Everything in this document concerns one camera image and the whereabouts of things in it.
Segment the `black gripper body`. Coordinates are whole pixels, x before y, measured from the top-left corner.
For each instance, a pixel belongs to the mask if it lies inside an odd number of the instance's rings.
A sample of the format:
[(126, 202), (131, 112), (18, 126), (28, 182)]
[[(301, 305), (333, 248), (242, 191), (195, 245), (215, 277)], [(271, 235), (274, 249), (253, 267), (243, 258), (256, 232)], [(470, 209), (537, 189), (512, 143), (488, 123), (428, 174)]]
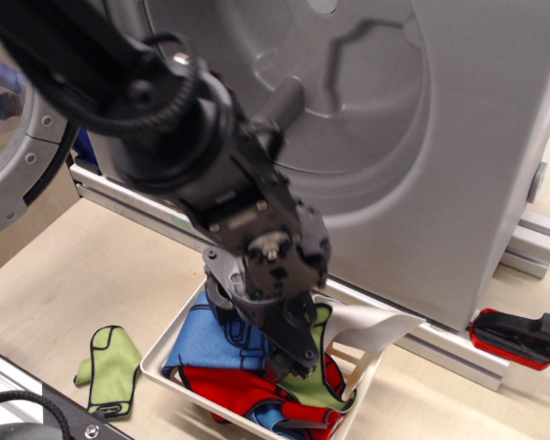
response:
[(219, 247), (205, 249), (203, 262), (207, 279), (217, 279), (224, 287), (237, 316), (256, 327), (275, 350), (315, 370), (319, 350), (311, 330), (317, 311), (311, 293), (303, 291), (291, 298), (283, 295), (269, 298), (260, 291), (250, 292), (240, 260)]

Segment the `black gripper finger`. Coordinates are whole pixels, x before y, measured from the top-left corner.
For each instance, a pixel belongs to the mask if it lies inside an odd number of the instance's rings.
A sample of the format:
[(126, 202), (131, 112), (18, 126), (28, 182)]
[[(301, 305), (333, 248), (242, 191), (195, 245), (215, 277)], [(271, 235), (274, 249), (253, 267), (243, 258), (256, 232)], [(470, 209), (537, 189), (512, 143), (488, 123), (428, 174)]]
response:
[(217, 279), (207, 279), (205, 283), (206, 297), (215, 320), (224, 325), (237, 316), (237, 310), (227, 295), (224, 287)]
[(280, 382), (289, 375), (300, 377), (304, 380), (311, 374), (311, 368), (302, 366), (280, 350), (275, 350), (269, 354), (265, 376), (271, 382)]

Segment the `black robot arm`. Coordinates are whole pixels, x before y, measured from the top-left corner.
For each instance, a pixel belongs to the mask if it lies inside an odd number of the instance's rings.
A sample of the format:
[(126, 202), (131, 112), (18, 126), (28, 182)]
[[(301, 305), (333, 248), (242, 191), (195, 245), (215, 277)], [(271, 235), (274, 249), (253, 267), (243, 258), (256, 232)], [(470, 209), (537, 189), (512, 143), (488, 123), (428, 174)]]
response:
[(177, 206), (211, 240), (216, 320), (237, 316), (274, 345), (272, 378), (311, 375), (311, 289), (325, 284), (331, 248), (320, 214), (275, 167), (280, 126), (248, 119), (185, 38), (128, 38), (85, 1), (0, 1), (0, 40), (74, 126), (118, 140), (130, 188)]

